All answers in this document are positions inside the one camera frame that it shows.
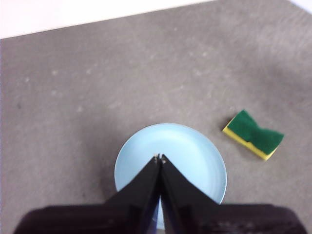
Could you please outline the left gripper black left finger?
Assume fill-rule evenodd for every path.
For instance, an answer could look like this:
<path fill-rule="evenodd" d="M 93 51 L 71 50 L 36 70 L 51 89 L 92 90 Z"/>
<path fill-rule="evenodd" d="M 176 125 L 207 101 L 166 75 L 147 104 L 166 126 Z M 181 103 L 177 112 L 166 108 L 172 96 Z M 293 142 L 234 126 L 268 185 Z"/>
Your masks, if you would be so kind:
<path fill-rule="evenodd" d="M 160 158 L 154 156 L 105 203 L 48 206 L 28 212 L 16 234 L 147 234 L 156 230 Z"/>

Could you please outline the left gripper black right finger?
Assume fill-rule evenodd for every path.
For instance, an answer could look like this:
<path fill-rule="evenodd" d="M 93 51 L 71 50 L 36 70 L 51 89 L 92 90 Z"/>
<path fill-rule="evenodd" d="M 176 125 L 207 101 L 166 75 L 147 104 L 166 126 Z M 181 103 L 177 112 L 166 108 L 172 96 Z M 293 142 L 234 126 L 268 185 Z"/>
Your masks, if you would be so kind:
<path fill-rule="evenodd" d="M 165 156 L 161 158 L 161 201 L 171 234 L 304 234 L 295 212 L 271 204 L 220 205 L 205 195 Z"/>

